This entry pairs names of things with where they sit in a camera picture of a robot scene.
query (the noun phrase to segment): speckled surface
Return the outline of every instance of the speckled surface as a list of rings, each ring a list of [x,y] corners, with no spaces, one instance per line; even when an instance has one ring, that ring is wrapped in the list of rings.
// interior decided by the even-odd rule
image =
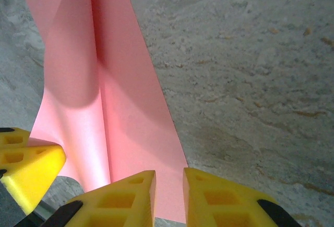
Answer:
[[[189,166],[269,193],[302,226],[334,226],[334,0],[132,3]],[[1,126],[31,129],[43,43],[24,0],[0,8]],[[80,192],[68,184],[46,200]]]

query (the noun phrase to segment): concrete floor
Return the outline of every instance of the concrete floor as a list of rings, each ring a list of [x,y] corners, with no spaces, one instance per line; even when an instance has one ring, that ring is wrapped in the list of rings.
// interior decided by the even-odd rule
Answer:
[[[334,0],[132,3],[189,166],[270,194],[303,226],[334,226]],[[24,0],[0,12],[0,126],[30,130],[43,43]],[[80,193],[67,183],[45,200]]]

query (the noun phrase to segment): folded pink paper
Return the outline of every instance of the folded pink paper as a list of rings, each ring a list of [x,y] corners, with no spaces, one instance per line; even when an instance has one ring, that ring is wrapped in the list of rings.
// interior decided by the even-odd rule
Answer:
[[[29,144],[60,144],[85,191],[156,170],[156,217],[185,222],[187,163],[130,0],[27,3],[45,43]]]

